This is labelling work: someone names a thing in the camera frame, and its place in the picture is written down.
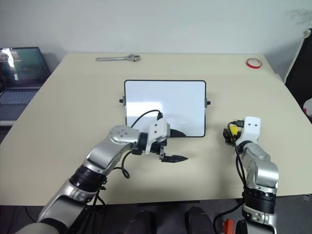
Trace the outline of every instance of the black shoe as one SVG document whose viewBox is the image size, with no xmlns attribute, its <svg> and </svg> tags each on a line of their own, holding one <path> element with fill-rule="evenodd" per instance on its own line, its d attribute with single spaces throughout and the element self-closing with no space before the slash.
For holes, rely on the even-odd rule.
<svg viewBox="0 0 312 234">
<path fill-rule="evenodd" d="M 138 213 L 127 225 L 124 234 L 156 234 L 156 215 L 152 212 Z"/>
<path fill-rule="evenodd" d="M 199 207 L 192 207 L 185 213 L 185 226 L 188 234 L 215 234 L 213 223 Z"/>
</svg>

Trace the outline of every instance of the laptop keyboard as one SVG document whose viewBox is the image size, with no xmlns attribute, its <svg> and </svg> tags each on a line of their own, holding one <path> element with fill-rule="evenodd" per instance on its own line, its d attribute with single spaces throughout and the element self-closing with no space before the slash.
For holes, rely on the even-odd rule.
<svg viewBox="0 0 312 234">
<path fill-rule="evenodd" d="M 0 104 L 28 104 L 34 95 L 35 91 L 6 91 L 0 96 Z"/>
</svg>

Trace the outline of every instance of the beige tabletop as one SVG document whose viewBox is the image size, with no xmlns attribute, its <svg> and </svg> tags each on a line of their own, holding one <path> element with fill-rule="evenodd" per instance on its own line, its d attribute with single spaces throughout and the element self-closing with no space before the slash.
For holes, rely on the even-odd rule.
<svg viewBox="0 0 312 234">
<path fill-rule="evenodd" d="M 167 153 L 189 159 L 162 163 L 129 156 L 108 176 L 108 204 L 241 197 L 234 149 L 222 131 L 234 119 L 262 120 L 259 145 L 279 168 L 277 195 L 312 193 L 312 126 L 261 55 L 141 54 L 140 62 L 95 62 L 116 54 L 70 53 L 49 77 L 0 145 L 0 203 L 44 205 L 115 125 L 124 124 L 126 79 L 203 79 L 206 136 L 168 140 Z M 245 61 L 258 58 L 251 69 Z"/>
</svg>

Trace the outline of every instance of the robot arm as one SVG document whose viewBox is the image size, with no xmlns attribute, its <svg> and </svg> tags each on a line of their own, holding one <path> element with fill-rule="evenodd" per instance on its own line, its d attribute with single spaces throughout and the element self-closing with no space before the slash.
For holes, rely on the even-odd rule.
<svg viewBox="0 0 312 234">
<path fill-rule="evenodd" d="M 43 208 L 38 223 L 30 224 L 18 233 L 65 233 L 83 213 L 87 203 L 106 182 L 107 175 L 126 151 L 137 155 L 142 154 L 142 151 L 157 153 L 162 161 L 167 162 L 186 160 L 182 156 L 165 155 L 163 148 L 169 136 L 170 125 L 163 118 L 153 123 L 148 133 L 140 133 L 125 125 L 115 126 Z"/>
<path fill-rule="evenodd" d="M 242 128 L 241 132 L 236 127 L 228 131 L 231 131 L 234 137 L 234 144 L 241 154 L 242 164 L 247 173 L 242 209 L 245 220 L 237 223 L 236 234 L 276 234 L 277 215 L 274 207 L 278 168 L 257 144 L 261 120 L 246 117 L 244 121 L 234 121 L 233 124 Z"/>
</svg>

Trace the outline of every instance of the white wall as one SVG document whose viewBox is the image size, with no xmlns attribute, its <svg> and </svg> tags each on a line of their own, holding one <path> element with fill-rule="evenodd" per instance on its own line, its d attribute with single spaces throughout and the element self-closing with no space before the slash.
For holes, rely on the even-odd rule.
<svg viewBox="0 0 312 234">
<path fill-rule="evenodd" d="M 259 53 L 283 76 L 309 27 L 312 0 L 0 0 L 0 46 L 52 69 L 72 51 Z"/>
</svg>

